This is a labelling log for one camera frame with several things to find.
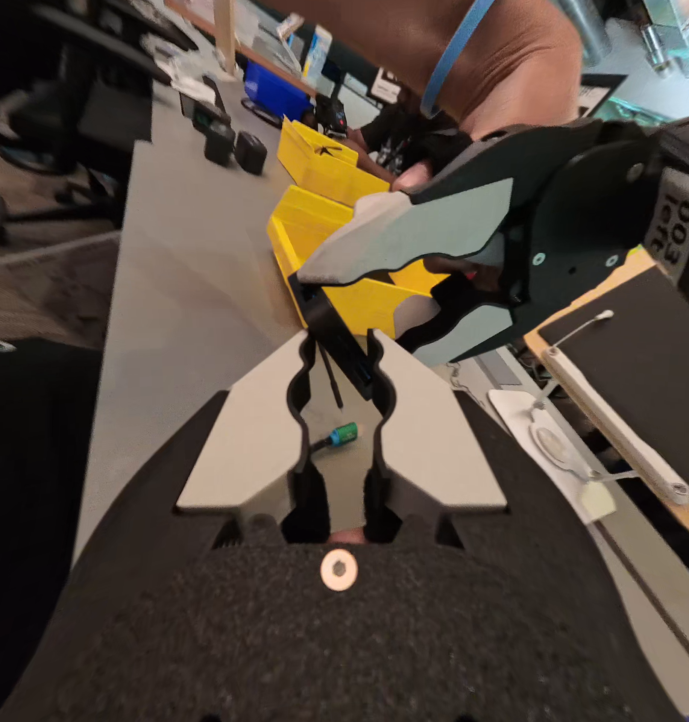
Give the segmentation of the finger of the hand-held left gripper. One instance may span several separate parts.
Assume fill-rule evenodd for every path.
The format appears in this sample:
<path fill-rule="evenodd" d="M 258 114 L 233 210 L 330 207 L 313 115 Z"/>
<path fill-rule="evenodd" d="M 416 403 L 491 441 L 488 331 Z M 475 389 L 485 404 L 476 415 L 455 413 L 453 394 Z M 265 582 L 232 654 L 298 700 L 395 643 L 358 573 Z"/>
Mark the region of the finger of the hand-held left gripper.
<path fill-rule="evenodd" d="M 498 231 L 510 210 L 513 179 L 424 203 L 403 191 L 366 196 L 296 275 L 303 284 L 346 286 L 371 272 L 394 272 L 427 256 L 504 264 Z"/>
<path fill-rule="evenodd" d="M 432 297 L 409 297 L 394 310 L 395 339 L 404 347 L 403 336 L 434 320 L 440 314 L 439 303 Z M 416 342 L 411 354 L 424 366 L 452 363 L 490 338 L 512 326 L 511 311 L 501 305 L 484 303 L 457 319 L 452 329 L 436 331 L 433 341 Z"/>

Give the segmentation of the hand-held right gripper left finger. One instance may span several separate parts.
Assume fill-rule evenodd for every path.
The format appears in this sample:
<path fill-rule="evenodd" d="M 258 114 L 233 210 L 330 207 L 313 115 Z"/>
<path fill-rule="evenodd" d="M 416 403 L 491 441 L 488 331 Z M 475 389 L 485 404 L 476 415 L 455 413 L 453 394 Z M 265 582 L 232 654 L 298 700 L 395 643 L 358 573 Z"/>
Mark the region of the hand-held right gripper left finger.
<path fill-rule="evenodd" d="M 177 501 L 180 513 L 268 515 L 290 542 L 325 541 L 325 487 L 302 410 L 316 343 L 298 332 L 234 383 Z"/>

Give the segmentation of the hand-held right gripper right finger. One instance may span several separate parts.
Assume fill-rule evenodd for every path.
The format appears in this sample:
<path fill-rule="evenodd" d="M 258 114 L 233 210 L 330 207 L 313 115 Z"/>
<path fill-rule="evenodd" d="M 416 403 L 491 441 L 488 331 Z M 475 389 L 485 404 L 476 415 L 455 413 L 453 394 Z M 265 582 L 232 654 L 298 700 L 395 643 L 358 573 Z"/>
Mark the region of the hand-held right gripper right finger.
<path fill-rule="evenodd" d="M 507 501 L 456 392 L 383 331 L 367 333 L 372 402 L 381 416 L 366 476 L 366 540 L 393 542 L 409 517 L 436 542 L 454 521 L 503 513 Z"/>

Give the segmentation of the yellow plastic bin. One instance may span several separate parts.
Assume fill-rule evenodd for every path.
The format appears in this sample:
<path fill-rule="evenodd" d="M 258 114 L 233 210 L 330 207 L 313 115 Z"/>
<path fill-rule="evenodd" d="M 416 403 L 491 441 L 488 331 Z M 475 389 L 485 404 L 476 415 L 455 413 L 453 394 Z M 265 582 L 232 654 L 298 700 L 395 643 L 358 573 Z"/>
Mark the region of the yellow plastic bin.
<path fill-rule="evenodd" d="M 269 218 L 267 234 L 283 279 L 304 262 L 353 216 L 348 206 L 290 185 Z M 431 298 L 431 289 L 446 275 L 432 274 L 422 260 L 397 272 L 372 272 L 346 287 L 327 287 L 325 293 L 349 330 L 364 337 L 382 330 L 395 337 L 394 311 L 410 297 Z"/>
<path fill-rule="evenodd" d="M 358 167 L 355 151 L 299 121 L 283 119 L 277 159 L 298 187 L 351 208 L 389 191 L 384 180 Z"/>

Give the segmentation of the black hdmi switch with cable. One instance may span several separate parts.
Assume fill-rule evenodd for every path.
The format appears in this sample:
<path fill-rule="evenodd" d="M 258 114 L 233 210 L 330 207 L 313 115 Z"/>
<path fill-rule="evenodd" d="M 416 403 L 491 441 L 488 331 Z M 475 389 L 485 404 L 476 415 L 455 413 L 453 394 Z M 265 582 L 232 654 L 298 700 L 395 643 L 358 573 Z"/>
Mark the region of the black hdmi switch with cable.
<path fill-rule="evenodd" d="M 378 403 L 377 393 L 382 380 L 378 366 L 384 356 L 382 344 L 369 332 L 365 352 L 322 286 L 303 284 L 295 273 L 289 275 L 287 282 L 310 335 L 362 398 L 367 402 Z"/>

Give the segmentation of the person's left hand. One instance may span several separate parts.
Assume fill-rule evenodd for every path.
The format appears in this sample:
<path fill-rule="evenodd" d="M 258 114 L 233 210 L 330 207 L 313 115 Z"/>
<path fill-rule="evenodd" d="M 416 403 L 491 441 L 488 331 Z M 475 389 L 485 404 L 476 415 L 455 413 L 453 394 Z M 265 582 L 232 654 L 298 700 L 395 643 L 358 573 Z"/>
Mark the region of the person's left hand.
<path fill-rule="evenodd" d="M 473 141 L 576 119 L 583 49 L 553 2 L 394 2 L 394 17 L 422 62 L 403 74 L 426 115 L 446 113 Z"/>

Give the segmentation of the white panel stand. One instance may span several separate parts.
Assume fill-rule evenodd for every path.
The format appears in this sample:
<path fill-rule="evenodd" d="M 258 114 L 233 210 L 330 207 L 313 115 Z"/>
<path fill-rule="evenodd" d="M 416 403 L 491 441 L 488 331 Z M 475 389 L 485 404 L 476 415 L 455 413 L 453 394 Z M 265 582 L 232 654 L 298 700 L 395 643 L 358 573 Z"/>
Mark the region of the white panel stand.
<path fill-rule="evenodd" d="M 635 469 L 609 474 L 597 471 L 549 413 L 549 396 L 559 385 L 552 378 L 534 396 L 526 391 L 490 390 L 488 401 L 505 423 L 520 447 L 555 483 L 584 524 L 590 524 L 616 510 L 610 484 L 625 479 L 644 482 L 669 511 L 689 531 L 689 483 L 657 452 L 640 438 L 590 384 L 585 375 L 564 354 L 562 346 L 576 334 L 592 325 L 600 326 L 614 316 L 606 310 L 591 317 L 566 336 L 550 345 L 546 355 L 555 362 L 566 385 L 585 400 L 615 433 L 615 440 L 635 460 Z"/>

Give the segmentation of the wooden-framed black panel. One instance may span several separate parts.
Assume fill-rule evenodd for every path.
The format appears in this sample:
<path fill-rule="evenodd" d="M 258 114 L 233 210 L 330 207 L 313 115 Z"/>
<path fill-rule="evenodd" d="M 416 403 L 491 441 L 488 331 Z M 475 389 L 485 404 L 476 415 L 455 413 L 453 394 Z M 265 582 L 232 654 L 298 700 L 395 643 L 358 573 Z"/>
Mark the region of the wooden-framed black panel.
<path fill-rule="evenodd" d="M 620 268 L 524 341 L 689 532 L 689 304 L 667 275 Z"/>

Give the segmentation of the blue plastic bin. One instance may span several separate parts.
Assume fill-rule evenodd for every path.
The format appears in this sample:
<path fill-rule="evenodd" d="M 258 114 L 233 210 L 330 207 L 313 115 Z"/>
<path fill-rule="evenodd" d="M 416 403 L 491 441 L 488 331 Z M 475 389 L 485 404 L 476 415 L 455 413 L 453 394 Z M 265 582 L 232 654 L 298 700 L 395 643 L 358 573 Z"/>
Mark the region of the blue plastic bin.
<path fill-rule="evenodd" d="M 244 72 L 244 92 L 258 108 L 280 120 L 301 121 L 315 110 L 307 93 L 253 61 Z"/>

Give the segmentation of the small black device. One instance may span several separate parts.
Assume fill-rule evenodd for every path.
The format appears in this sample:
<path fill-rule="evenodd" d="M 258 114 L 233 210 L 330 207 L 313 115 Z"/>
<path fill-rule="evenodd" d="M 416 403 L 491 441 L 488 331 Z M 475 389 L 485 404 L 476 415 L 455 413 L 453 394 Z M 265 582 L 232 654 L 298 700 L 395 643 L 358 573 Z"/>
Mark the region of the small black device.
<path fill-rule="evenodd" d="M 229 123 L 212 121 L 205 131 L 205 159 L 219 167 L 228 167 L 237 134 Z"/>

